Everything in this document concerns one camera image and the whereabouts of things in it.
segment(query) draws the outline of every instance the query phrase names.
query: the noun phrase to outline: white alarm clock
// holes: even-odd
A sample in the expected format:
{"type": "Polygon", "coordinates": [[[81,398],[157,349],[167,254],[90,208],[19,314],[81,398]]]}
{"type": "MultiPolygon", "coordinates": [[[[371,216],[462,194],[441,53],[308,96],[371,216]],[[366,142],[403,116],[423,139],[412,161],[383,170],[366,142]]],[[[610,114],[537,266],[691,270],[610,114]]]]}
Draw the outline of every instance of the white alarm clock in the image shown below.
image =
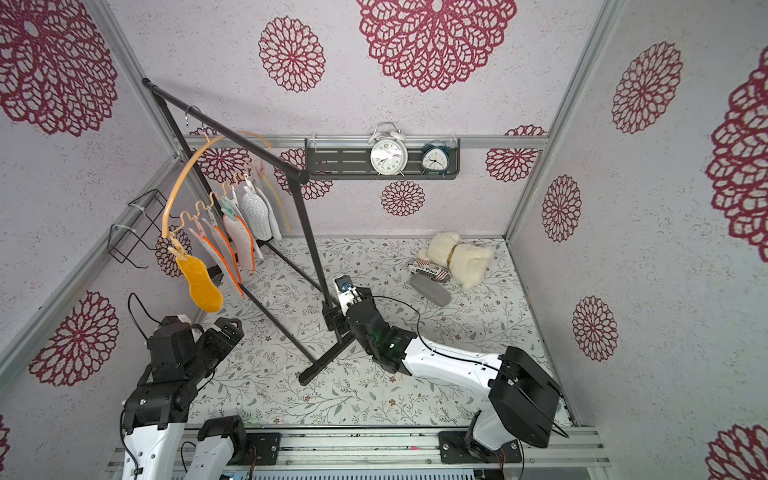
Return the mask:
{"type": "Polygon", "coordinates": [[[397,127],[395,127],[395,130],[390,131],[389,134],[376,132],[381,125],[386,124],[391,124],[395,127],[395,124],[392,122],[378,124],[373,129],[373,135],[368,138],[368,143],[373,145],[371,149],[371,166],[380,175],[402,175],[402,171],[408,163],[408,149],[406,149],[406,145],[403,143],[406,136],[400,130],[397,130],[397,127]]]}

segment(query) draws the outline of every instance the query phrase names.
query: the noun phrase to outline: gray sponge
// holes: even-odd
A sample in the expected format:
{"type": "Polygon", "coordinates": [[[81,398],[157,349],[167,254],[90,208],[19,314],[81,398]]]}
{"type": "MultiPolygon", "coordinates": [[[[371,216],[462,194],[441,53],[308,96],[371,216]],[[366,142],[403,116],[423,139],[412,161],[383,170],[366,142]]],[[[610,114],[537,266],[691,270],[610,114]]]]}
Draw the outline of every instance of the gray sponge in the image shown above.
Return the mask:
{"type": "Polygon", "coordinates": [[[451,303],[451,293],[426,275],[414,273],[409,283],[414,290],[437,306],[446,306],[451,303]]]}

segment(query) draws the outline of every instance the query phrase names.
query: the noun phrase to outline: aluminum rail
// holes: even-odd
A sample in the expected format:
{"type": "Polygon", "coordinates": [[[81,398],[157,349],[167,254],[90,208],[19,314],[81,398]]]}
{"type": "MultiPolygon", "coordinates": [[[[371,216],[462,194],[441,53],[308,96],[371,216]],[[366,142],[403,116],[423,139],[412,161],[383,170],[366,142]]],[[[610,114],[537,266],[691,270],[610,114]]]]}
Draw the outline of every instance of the aluminum rail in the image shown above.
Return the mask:
{"type": "MultiPolygon", "coordinates": [[[[244,135],[250,141],[260,141],[256,137],[244,135]]],[[[304,148],[304,141],[310,140],[310,146],[315,148],[370,148],[368,135],[264,135],[273,148],[304,148]]],[[[548,137],[508,137],[506,135],[409,135],[405,144],[407,148],[421,148],[433,141],[444,141],[448,146],[455,146],[456,139],[461,139],[462,149],[466,148],[532,148],[543,150],[549,143],[548,137]]],[[[203,135],[184,135],[184,139],[193,148],[205,145],[203,135]]],[[[237,148],[239,145],[226,138],[216,144],[217,147],[237,148]]]]}
{"type": "MultiPolygon", "coordinates": [[[[494,468],[498,464],[443,464],[440,461],[438,433],[464,432],[466,427],[296,427],[283,429],[248,429],[249,433],[278,432],[280,453],[275,466],[258,466],[269,470],[331,470],[338,468],[494,468]]],[[[529,468],[605,468],[611,462],[594,427],[565,427],[569,439],[553,435],[549,447],[537,449],[524,444],[525,469],[529,468]]],[[[196,429],[188,429],[182,442],[197,443],[196,429]]],[[[189,462],[193,449],[185,449],[189,462]]],[[[123,449],[116,449],[106,470],[122,470],[123,449]]],[[[506,468],[519,468],[507,464],[506,468]]],[[[177,453],[174,471],[182,471],[177,453]]],[[[247,472],[248,467],[227,468],[225,472],[247,472]]]]}

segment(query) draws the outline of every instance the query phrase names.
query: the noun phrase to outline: black metal rod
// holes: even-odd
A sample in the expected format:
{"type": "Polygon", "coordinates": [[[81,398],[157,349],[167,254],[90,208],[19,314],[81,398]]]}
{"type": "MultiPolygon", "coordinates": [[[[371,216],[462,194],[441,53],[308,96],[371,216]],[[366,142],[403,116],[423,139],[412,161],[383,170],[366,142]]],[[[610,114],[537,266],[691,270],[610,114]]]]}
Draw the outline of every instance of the black metal rod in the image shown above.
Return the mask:
{"type": "Polygon", "coordinates": [[[193,108],[193,105],[189,105],[187,103],[182,102],[181,100],[169,94],[162,88],[153,84],[149,80],[149,78],[145,78],[144,80],[142,80],[142,83],[153,94],[159,97],[162,97],[164,100],[169,101],[171,104],[179,107],[181,110],[184,111],[185,114],[188,114],[191,117],[195,117],[197,120],[203,122],[204,124],[211,126],[215,131],[219,132],[219,134],[222,134],[223,136],[229,138],[236,144],[240,145],[242,148],[245,148],[252,154],[263,159],[268,164],[271,164],[273,167],[279,168],[286,175],[286,177],[294,179],[298,181],[300,184],[305,184],[308,181],[310,181],[310,173],[307,170],[302,170],[296,167],[295,165],[292,165],[286,161],[280,160],[279,157],[263,149],[259,145],[256,145],[252,141],[245,138],[243,135],[238,134],[236,131],[232,130],[231,128],[228,128],[226,125],[223,125],[215,121],[213,118],[197,110],[197,108],[193,108]]]}
{"type": "Polygon", "coordinates": [[[319,284],[320,292],[323,294],[323,301],[326,303],[326,305],[330,305],[331,294],[328,291],[328,283],[326,283],[326,274],[323,272],[323,264],[320,262],[320,254],[317,253],[317,244],[315,243],[315,236],[312,234],[310,217],[306,212],[306,205],[304,205],[304,196],[301,192],[301,185],[299,182],[289,178],[288,188],[290,189],[290,193],[293,195],[293,202],[296,205],[296,212],[299,214],[299,222],[301,223],[302,230],[304,230],[306,247],[310,249],[312,263],[315,265],[317,283],[319,284]]]}
{"type": "Polygon", "coordinates": [[[319,360],[299,374],[299,385],[305,386],[307,383],[311,382],[318,373],[322,372],[354,340],[355,336],[352,332],[347,333],[340,342],[337,342],[336,345],[328,349],[319,360]]]}
{"type": "Polygon", "coordinates": [[[276,326],[276,327],[277,327],[277,328],[280,330],[280,332],[283,332],[283,335],[285,335],[285,336],[286,336],[286,338],[287,338],[288,340],[290,340],[290,341],[291,341],[291,343],[292,343],[293,345],[295,345],[295,346],[296,346],[296,348],[297,348],[297,349],[299,349],[299,351],[300,351],[301,353],[303,353],[303,354],[304,354],[304,356],[305,356],[307,359],[309,359],[309,360],[310,360],[310,362],[312,362],[312,363],[316,362],[316,360],[315,360],[315,357],[313,357],[313,356],[312,356],[312,354],[310,353],[310,351],[309,351],[309,350],[307,350],[306,348],[304,348],[304,345],[302,345],[302,344],[301,344],[301,342],[300,342],[299,340],[297,340],[297,339],[296,339],[296,337],[294,337],[293,335],[291,335],[291,332],[289,332],[288,330],[286,330],[286,327],[284,327],[284,326],[283,326],[283,324],[282,324],[282,323],[280,323],[280,321],[279,321],[278,319],[276,319],[276,318],[275,318],[275,316],[274,316],[272,313],[270,313],[270,311],[269,311],[269,310],[267,310],[267,309],[266,309],[266,307],[265,307],[264,305],[262,305],[262,304],[261,304],[261,302],[260,302],[259,300],[256,300],[256,297],[255,297],[255,296],[253,296],[253,294],[252,294],[252,293],[251,293],[251,292],[250,292],[250,291],[249,291],[249,290],[248,290],[248,289],[247,289],[247,288],[246,288],[246,287],[245,287],[245,286],[244,286],[242,283],[238,283],[238,285],[240,285],[240,288],[241,288],[241,289],[242,289],[242,290],[245,292],[245,294],[248,296],[248,298],[250,298],[250,301],[251,301],[251,302],[253,302],[253,303],[255,303],[255,304],[256,304],[256,306],[258,306],[258,307],[259,307],[259,310],[261,310],[261,311],[264,313],[264,315],[266,315],[266,317],[267,317],[268,319],[270,319],[270,320],[272,321],[272,323],[274,323],[274,324],[275,324],[275,326],[276,326]]]}
{"type": "MultiPolygon", "coordinates": [[[[155,103],[157,104],[157,107],[160,108],[160,111],[163,112],[163,116],[165,117],[165,121],[168,122],[170,125],[170,129],[174,132],[174,135],[176,136],[176,140],[179,141],[179,144],[181,145],[181,150],[184,151],[184,154],[187,155],[187,161],[189,161],[192,158],[192,149],[190,148],[190,145],[187,143],[187,139],[184,138],[184,134],[181,133],[181,130],[179,129],[179,125],[176,123],[176,120],[174,120],[174,116],[170,114],[170,109],[168,108],[168,104],[165,103],[165,100],[158,94],[156,94],[154,91],[152,91],[152,98],[154,98],[155,103]]],[[[203,169],[200,168],[200,164],[195,163],[195,165],[192,166],[192,170],[194,170],[195,175],[197,175],[197,178],[200,179],[200,183],[203,184],[203,189],[205,189],[205,193],[210,196],[210,193],[212,190],[210,189],[210,185],[208,184],[208,179],[205,177],[205,174],[203,173],[203,169]]],[[[214,195],[214,209],[215,214],[221,224],[223,225],[224,219],[221,213],[221,205],[219,205],[219,199],[216,198],[214,195]]]]}
{"type": "MultiPolygon", "coordinates": [[[[285,255],[283,255],[283,253],[282,253],[282,252],[280,252],[280,251],[279,251],[277,248],[275,248],[275,246],[274,246],[274,245],[272,245],[272,244],[271,244],[270,242],[268,242],[268,241],[267,241],[267,242],[264,242],[264,243],[262,243],[262,245],[267,245],[267,246],[270,248],[270,250],[272,250],[272,251],[273,251],[273,252],[274,252],[274,253],[275,253],[275,254],[276,254],[278,257],[280,257],[280,258],[282,258],[282,259],[283,259],[283,262],[285,262],[285,263],[288,263],[288,266],[290,266],[291,268],[293,268],[293,269],[296,271],[296,273],[298,273],[299,275],[301,275],[302,277],[304,277],[304,279],[305,279],[307,282],[309,282],[309,283],[310,283],[312,286],[314,286],[315,288],[317,288],[317,289],[318,289],[320,292],[322,292],[322,291],[323,291],[323,289],[322,289],[322,288],[320,288],[320,285],[318,285],[318,284],[317,284],[317,282],[316,282],[316,281],[315,281],[315,280],[314,280],[314,279],[313,279],[311,276],[307,275],[307,274],[306,274],[306,272],[304,272],[304,270],[302,270],[302,269],[301,269],[301,268],[300,268],[298,265],[296,265],[294,262],[292,262],[292,261],[291,261],[291,260],[290,260],[288,257],[286,257],[285,255]]],[[[338,301],[338,300],[337,300],[335,297],[333,297],[333,296],[331,297],[331,301],[332,301],[332,302],[334,302],[336,305],[338,305],[338,304],[339,304],[339,301],[338,301]]]]}

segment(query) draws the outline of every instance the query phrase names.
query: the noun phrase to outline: clothes rack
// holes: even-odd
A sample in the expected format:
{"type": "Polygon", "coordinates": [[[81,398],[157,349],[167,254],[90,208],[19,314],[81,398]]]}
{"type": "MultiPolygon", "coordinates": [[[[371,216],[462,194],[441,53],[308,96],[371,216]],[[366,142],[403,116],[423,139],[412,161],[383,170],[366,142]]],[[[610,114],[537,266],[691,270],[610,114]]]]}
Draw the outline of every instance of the clothes rack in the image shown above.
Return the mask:
{"type": "MultiPolygon", "coordinates": [[[[302,184],[306,184],[310,181],[310,173],[306,169],[299,169],[298,167],[281,160],[276,155],[272,154],[268,150],[265,150],[264,148],[260,147],[259,145],[253,143],[252,141],[248,140],[244,136],[238,134],[236,131],[228,128],[227,126],[221,124],[220,122],[214,120],[213,118],[205,115],[202,111],[200,111],[199,108],[194,107],[191,104],[188,104],[179,98],[176,98],[172,94],[169,94],[162,88],[158,87],[157,85],[153,84],[148,78],[144,78],[142,80],[142,85],[149,90],[152,93],[152,98],[154,99],[155,103],[157,104],[158,108],[161,110],[163,116],[165,117],[166,122],[169,124],[170,129],[174,132],[174,136],[176,137],[177,141],[179,142],[180,148],[182,150],[182,154],[186,157],[187,160],[192,158],[193,151],[190,148],[189,144],[187,143],[186,138],[181,133],[181,130],[174,120],[173,115],[170,112],[170,109],[168,108],[168,104],[172,104],[176,108],[181,109],[186,115],[196,118],[197,120],[203,122],[204,125],[208,125],[209,127],[213,128],[216,132],[218,132],[219,135],[223,135],[224,137],[232,140],[237,145],[240,145],[242,148],[248,150],[250,153],[256,155],[258,158],[261,158],[262,160],[266,161],[268,164],[272,165],[273,167],[279,169],[286,175],[286,179],[288,181],[288,188],[290,189],[290,193],[293,195],[293,202],[296,205],[296,212],[299,214],[299,222],[301,223],[302,230],[304,232],[304,238],[306,239],[306,245],[307,248],[310,251],[310,256],[312,257],[312,263],[315,268],[315,274],[317,280],[315,281],[311,276],[307,275],[306,272],[304,272],[301,268],[299,268],[294,262],[290,261],[285,255],[283,255],[274,245],[269,243],[269,241],[259,241],[259,246],[266,245],[270,248],[280,259],[285,261],[291,268],[293,268],[301,277],[303,277],[305,280],[307,280],[310,285],[317,288],[323,295],[323,313],[325,313],[327,310],[330,310],[332,304],[338,304],[338,300],[335,298],[332,298],[330,295],[330,291],[328,290],[328,284],[326,282],[326,276],[323,272],[323,265],[320,262],[320,255],[317,251],[317,244],[315,243],[315,237],[312,233],[312,226],[310,224],[310,218],[308,213],[306,212],[306,205],[304,204],[304,198],[301,192],[301,186],[302,184]]],[[[209,195],[212,193],[212,190],[210,188],[210,185],[208,184],[208,181],[205,178],[205,175],[200,168],[199,164],[195,164],[193,166],[195,176],[196,178],[203,184],[203,189],[205,189],[206,193],[209,195]]],[[[217,213],[217,216],[221,218],[221,209],[220,205],[218,203],[218,200],[214,196],[214,206],[217,213]]],[[[297,347],[297,349],[304,355],[306,358],[312,363],[307,369],[305,369],[300,375],[299,375],[299,382],[301,385],[306,385],[309,381],[311,381],[315,376],[317,376],[318,373],[322,372],[325,367],[327,367],[352,341],[354,340],[354,336],[351,332],[347,332],[344,336],[340,335],[338,330],[335,329],[336,332],[336,344],[332,346],[327,352],[325,352],[319,359],[315,359],[312,354],[299,342],[299,340],[296,339],[281,323],[280,321],[275,318],[275,316],[270,313],[270,311],[261,303],[259,302],[256,297],[251,294],[251,292],[245,288],[242,284],[240,284],[240,287],[243,288],[243,291],[248,296],[249,300],[252,301],[259,310],[264,313],[264,315],[279,329],[285,336],[290,340],[291,343],[293,343],[294,346],[297,347]]]]}

